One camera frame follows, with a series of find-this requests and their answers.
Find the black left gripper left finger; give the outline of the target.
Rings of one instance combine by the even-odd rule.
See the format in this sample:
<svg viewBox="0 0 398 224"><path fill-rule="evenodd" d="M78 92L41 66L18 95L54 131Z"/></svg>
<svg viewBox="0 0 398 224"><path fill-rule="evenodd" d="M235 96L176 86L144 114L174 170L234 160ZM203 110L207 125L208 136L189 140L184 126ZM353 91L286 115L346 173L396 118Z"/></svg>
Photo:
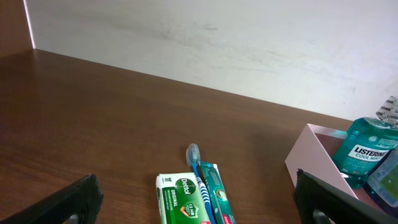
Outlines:
<svg viewBox="0 0 398 224"><path fill-rule="evenodd" d="M64 223L73 215L77 223L95 223L104 194L95 174L89 174L39 202L1 220L1 224Z"/></svg>

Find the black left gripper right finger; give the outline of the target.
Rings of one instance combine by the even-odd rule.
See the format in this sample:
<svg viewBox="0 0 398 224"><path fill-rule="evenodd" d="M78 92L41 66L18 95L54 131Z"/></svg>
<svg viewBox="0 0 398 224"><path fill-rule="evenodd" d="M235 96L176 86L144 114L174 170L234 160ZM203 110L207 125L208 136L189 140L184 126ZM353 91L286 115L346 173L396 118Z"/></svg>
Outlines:
<svg viewBox="0 0 398 224"><path fill-rule="evenodd" d="M299 169L294 201L303 224L397 224L397 218Z"/></svg>

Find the clear soap pump bottle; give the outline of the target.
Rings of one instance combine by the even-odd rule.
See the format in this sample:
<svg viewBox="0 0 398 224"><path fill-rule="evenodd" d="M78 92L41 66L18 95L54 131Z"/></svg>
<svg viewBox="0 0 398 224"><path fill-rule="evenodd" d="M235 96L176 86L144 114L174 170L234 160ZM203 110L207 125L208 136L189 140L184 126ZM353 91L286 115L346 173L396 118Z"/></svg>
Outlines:
<svg viewBox="0 0 398 224"><path fill-rule="evenodd" d="M397 218L397 149L368 177L363 189L382 210Z"/></svg>

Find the teal mouthwash bottle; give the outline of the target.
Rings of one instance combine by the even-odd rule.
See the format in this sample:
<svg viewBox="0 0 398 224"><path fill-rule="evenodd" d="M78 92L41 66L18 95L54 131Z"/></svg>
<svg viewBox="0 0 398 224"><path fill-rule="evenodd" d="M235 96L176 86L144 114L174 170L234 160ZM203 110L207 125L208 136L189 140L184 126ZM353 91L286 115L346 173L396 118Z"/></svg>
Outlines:
<svg viewBox="0 0 398 224"><path fill-rule="evenodd" d="M362 187L374 167L397 147L397 97L390 96L376 115L356 119L332 157L353 189Z"/></svg>

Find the teal toothpaste tube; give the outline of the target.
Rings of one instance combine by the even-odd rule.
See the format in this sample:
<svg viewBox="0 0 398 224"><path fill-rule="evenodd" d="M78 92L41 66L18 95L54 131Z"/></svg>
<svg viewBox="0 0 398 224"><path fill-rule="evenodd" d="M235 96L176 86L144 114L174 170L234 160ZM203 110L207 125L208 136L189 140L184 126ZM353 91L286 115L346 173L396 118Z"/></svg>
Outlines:
<svg viewBox="0 0 398 224"><path fill-rule="evenodd" d="M218 166L201 161L200 169L210 196L211 207L217 224L236 224Z"/></svg>

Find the green Dettol soap bar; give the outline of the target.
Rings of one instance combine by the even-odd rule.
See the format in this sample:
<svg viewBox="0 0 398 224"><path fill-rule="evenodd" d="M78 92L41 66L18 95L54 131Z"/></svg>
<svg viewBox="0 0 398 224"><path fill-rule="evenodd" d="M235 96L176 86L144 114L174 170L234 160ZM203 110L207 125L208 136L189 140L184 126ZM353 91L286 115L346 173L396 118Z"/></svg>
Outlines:
<svg viewBox="0 0 398 224"><path fill-rule="evenodd" d="M193 172L159 174L157 199L162 224L210 224Z"/></svg>

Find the blue toothbrush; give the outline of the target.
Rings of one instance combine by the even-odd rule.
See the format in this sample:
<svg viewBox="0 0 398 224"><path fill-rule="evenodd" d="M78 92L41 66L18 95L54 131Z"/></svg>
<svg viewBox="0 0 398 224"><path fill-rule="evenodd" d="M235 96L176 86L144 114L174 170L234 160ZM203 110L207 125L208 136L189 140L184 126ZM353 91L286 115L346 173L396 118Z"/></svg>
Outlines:
<svg viewBox="0 0 398 224"><path fill-rule="evenodd" d="M211 201L210 201L210 196L208 193L208 190L206 188L205 183L202 181L198 168L200 166L200 152L199 148L196 144L190 144L186 150L186 161L189 167L192 168L192 171L195 174L195 177L197 179L199 189L200 189L200 194L203 199L203 203L205 205L206 212L209 216L211 224L216 224L216 220L214 218L213 210L211 207Z"/></svg>

